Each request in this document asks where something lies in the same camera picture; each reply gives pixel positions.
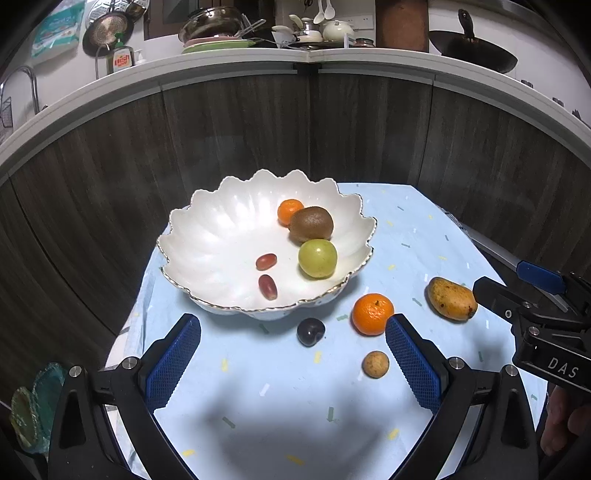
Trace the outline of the right hand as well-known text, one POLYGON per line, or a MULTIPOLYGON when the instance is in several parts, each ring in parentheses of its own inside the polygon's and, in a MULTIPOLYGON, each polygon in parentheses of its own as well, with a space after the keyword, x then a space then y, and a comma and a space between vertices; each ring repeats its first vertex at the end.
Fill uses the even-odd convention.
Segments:
POLYGON ((546 404, 547 418, 540 440, 542 451, 553 456, 567 443, 567 434, 581 436, 590 424, 590 405, 555 386, 546 404))

